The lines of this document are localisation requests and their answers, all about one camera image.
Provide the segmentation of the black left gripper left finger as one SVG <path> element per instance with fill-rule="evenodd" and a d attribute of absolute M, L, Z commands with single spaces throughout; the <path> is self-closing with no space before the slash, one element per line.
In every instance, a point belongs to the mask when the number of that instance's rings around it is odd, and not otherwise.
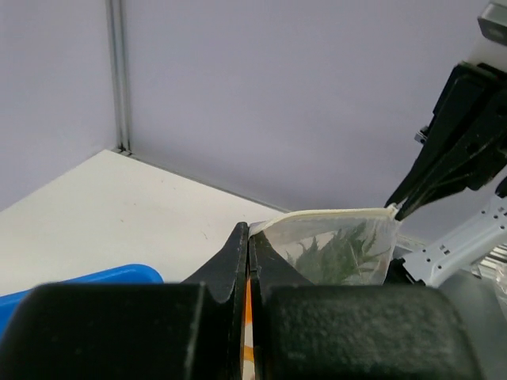
<path fill-rule="evenodd" d="M 47 283 L 1 340 L 4 379 L 239 379 L 248 227 L 180 283 Z"/>

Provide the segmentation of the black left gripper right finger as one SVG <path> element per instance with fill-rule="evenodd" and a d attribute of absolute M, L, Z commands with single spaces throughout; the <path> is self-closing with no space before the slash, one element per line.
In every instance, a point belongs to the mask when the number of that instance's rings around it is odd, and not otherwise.
<path fill-rule="evenodd" d="M 258 379 L 473 379 L 452 303 L 409 284 L 314 285 L 263 234 L 249 239 Z"/>

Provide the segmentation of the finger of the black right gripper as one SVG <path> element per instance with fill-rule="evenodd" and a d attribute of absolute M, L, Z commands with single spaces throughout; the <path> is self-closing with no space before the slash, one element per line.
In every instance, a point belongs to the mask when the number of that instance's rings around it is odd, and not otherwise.
<path fill-rule="evenodd" d="M 421 132 L 421 152 L 386 205 L 419 208 L 488 184 L 499 173 L 499 70 L 455 66 Z"/>
<path fill-rule="evenodd" d="M 500 145 L 506 139 L 506 92 L 500 90 L 459 116 L 457 107 L 441 108 L 429 125 L 425 143 L 395 191 L 402 221 L 420 207 L 478 190 L 505 166 Z"/>

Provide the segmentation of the orange toy pineapple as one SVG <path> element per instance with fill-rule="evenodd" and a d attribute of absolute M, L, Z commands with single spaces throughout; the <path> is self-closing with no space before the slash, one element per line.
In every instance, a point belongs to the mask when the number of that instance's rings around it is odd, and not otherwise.
<path fill-rule="evenodd" d="M 244 374 L 252 379 L 262 376 L 261 346 L 268 332 L 264 306 L 270 289 L 381 284 L 392 251 L 389 243 L 378 250 L 376 240 L 375 232 L 367 234 L 366 222 L 327 232 L 270 226 L 249 238 L 246 333 L 252 336 L 245 339 Z"/>

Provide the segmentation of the clear zip top bag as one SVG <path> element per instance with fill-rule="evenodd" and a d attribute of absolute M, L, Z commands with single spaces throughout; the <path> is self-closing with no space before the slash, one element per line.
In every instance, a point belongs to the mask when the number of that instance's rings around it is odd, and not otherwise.
<path fill-rule="evenodd" d="M 383 284 L 393 206 L 295 211 L 250 227 L 249 354 L 258 379 L 340 378 L 360 297 Z"/>

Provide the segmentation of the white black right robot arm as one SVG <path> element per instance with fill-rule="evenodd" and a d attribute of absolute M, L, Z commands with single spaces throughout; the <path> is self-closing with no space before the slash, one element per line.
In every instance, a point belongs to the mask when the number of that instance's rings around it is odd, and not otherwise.
<path fill-rule="evenodd" d="M 478 191 L 505 168 L 505 72 L 485 63 L 459 63 L 440 94 L 431 122 L 417 136 L 421 152 L 387 201 L 399 206 L 398 221 L 466 189 Z M 432 244 L 393 259 L 386 282 L 439 287 L 505 242 L 503 180 L 478 214 Z"/>

